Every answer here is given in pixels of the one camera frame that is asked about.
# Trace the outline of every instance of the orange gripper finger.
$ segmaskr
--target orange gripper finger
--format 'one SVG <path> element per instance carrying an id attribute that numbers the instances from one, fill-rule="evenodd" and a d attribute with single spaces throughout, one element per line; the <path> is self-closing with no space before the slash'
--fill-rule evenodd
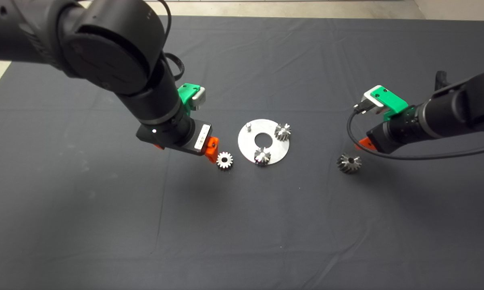
<path id="1" fill-rule="evenodd" d="M 360 143 L 362 146 L 366 147 L 366 148 L 369 148 L 371 150 L 376 150 L 376 147 L 374 146 L 374 144 L 371 142 L 371 139 L 369 139 L 369 137 L 365 137 L 364 139 L 360 140 L 358 143 Z"/>
<path id="2" fill-rule="evenodd" d="M 208 139 L 208 145 L 204 154 L 210 160 L 211 163 L 216 163 L 216 157 L 218 156 L 218 138 L 211 136 Z"/>

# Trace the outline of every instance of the black cable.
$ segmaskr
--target black cable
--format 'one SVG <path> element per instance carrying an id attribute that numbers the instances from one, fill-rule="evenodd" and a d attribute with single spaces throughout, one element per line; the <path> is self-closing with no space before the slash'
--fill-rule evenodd
<path id="1" fill-rule="evenodd" d="M 166 40 L 168 39 L 168 35 L 170 34 L 170 28 L 172 27 L 172 13 L 170 12 L 170 7 L 168 7 L 168 4 L 165 2 L 165 0 L 158 0 L 158 1 L 161 2 L 161 4 L 163 4 L 163 6 L 165 7 L 166 15 L 168 17 L 166 22 L 166 30 L 165 30 L 165 43 L 163 44 L 165 45 Z M 183 74 L 185 73 L 185 64 L 179 59 L 179 57 L 175 56 L 172 53 L 164 53 L 164 56 L 165 56 L 165 64 L 170 71 L 172 70 L 170 69 L 170 65 L 168 64 L 167 58 L 173 61 L 174 64 L 176 64 L 176 66 L 179 68 L 179 73 L 174 75 L 174 81 L 179 81 L 179 79 L 181 79 L 181 77 L 183 77 Z"/>
<path id="2" fill-rule="evenodd" d="M 179 79 L 181 79 L 181 77 L 183 77 L 183 74 L 185 73 L 185 64 L 183 64 L 183 61 L 179 57 L 172 53 L 165 52 L 165 57 L 174 62 L 177 68 L 179 68 L 179 73 L 174 75 L 174 79 L 176 81 L 179 81 Z"/>
<path id="3" fill-rule="evenodd" d="M 167 3 L 165 0 L 158 0 L 163 4 L 166 10 L 166 15 L 167 15 L 167 20 L 166 20 L 166 31 L 165 31 L 165 44 L 166 44 L 166 39 L 168 39 L 168 35 L 170 34 L 170 27 L 172 27 L 172 13 L 170 13 L 170 8 L 168 7 Z"/>
<path id="4" fill-rule="evenodd" d="M 394 159 L 394 160 L 434 160 L 434 159 L 447 159 L 447 158 L 456 158 L 456 157 L 463 157 L 463 156 L 470 156 L 475 154 L 484 153 L 484 147 L 471 149 L 466 151 L 458 151 L 453 153 L 444 153 L 444 154 L 433 154 L 433 155 L 422 155 L 422 156 L 415 156 L 415 155 L 390 155 L 390 154 L 383 154 L 380 152 L 376 152 L 370 150 L 367 147 L 364 147 L 362 144 L 358 142 L 358 140 L 353 136 L 353 132 L 351 131 L 351 123 L 353 122 L 354 117 L 358 114 L 357 111 L 353 111 L 349 119 L 347 120 L 347 134 L 349 138 L 353 141 L 353 143 L 360 147 L 360 149 L 364 150 L 365 152 L 372 154 L 374 156 Z"/>

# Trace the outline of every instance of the black connector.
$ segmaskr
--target black connector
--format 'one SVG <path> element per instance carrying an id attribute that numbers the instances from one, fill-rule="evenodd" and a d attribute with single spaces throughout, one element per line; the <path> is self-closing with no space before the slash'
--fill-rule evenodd
<path id="1" fill-rule="evenodd" d="M 353 106 L 357 114 L 365 114 L 367 111 L 371 110 L 374 107 L 376 107 L 376 105 L 368 99 L 364 99 L 360 103 Z"/>

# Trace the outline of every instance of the gear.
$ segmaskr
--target gear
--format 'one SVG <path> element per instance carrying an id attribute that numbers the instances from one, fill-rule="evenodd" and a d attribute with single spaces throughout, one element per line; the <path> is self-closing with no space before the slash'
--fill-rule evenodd
<path id="1" fill-rule="evenodd" d="M 220 170 L 228 170 L 233 166 L 233 156 L 228 152 L 222 152 L 216 157 L 216 165 Z"/>
<path id="2" fill-rule="evenodd" d="M 267 165 L 267 163 L 269 163 L 271 159 L 271 154 L 270 152 L 265 152 L 265 149 L 265 147 L 258 148 L 256 152 L 254 152 L 254 162 L 257 165 L 265 166 Z"/>
<path id="3" fill-rule="evenodd" d="M 361 166 L 362 160 L 360 156 L 349 156 L 344 153 L 337 159 L 337 167 L 346 174 L 355 173 Z"/>
<path id="4" fill-rule="evenodd" d="M 274 131 L 274 135 L 279 141 L 288 140 L 291 134 L 292 134 L 292 131 L 290 130 L 290 125 L 288 124 L 285 124 L 285 125 L 278 124 L 276 126 L 276 130 Z"/>

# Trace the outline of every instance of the plate center hole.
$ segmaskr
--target plate center hole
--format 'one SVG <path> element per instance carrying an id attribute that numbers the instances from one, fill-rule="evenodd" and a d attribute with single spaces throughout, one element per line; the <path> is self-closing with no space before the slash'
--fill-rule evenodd
<path id="1" fill-rule="evenodd" d="M 254 143 L 260 148 L 265 147 L 271 147 L 272 145 L 272 138 L 269 136 L 269 134 L 266 133 L 260 133 L 257 134 L 256 137 L 254 138 Z"/>

